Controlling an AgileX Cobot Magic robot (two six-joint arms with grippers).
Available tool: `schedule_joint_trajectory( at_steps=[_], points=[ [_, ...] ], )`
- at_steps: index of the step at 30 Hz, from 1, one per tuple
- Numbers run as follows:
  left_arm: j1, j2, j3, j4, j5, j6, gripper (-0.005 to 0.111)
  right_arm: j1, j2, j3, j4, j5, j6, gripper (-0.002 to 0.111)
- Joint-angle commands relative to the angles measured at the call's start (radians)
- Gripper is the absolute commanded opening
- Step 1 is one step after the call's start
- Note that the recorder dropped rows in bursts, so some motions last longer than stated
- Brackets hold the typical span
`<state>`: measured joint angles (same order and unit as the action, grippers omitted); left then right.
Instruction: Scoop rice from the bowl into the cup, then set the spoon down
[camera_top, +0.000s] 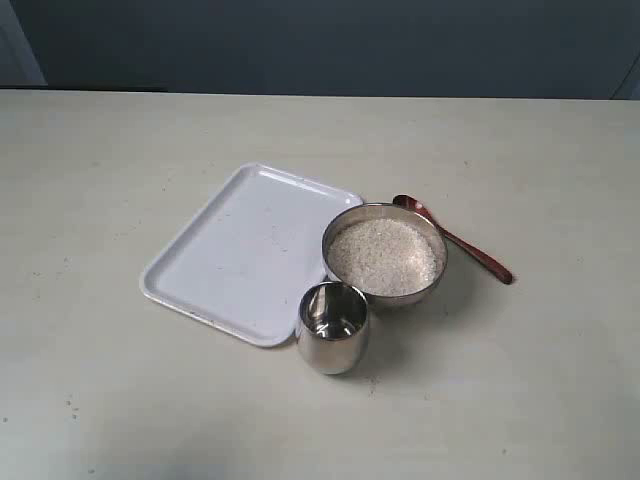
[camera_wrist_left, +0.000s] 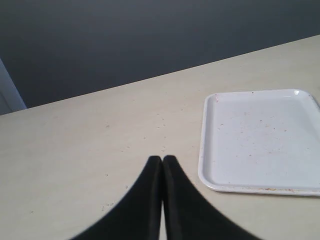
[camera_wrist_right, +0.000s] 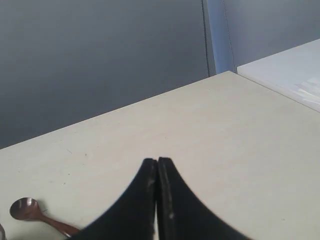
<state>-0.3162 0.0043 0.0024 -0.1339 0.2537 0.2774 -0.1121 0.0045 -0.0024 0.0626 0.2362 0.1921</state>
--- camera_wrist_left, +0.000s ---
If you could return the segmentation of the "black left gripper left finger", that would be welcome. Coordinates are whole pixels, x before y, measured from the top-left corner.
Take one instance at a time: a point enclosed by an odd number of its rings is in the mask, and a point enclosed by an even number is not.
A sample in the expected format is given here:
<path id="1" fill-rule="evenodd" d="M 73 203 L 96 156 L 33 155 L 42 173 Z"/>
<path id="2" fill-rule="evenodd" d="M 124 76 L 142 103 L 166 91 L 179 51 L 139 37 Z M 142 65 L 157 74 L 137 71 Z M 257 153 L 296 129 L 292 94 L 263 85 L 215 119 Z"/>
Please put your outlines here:
<path id="1" fill-rule="evenodd" d="M 99 221 L 74 240 L 158 240 L 160 234 L 163 162 L 150 156 L 126 195 Z"/>

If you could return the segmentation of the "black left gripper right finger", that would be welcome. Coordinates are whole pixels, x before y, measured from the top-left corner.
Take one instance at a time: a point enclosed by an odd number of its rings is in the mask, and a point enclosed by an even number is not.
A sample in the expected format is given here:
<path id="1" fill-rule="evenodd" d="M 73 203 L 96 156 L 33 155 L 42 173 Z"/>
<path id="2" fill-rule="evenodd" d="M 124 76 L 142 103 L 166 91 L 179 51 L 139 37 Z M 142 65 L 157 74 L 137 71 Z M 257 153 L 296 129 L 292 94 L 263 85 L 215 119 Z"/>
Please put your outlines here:
<path id="1" fill-rule="evenodd" d="M 177 158 L 163 159 L 168 240 L 249 240 L 250 233 L 214 208 L 191 183 Z"/>

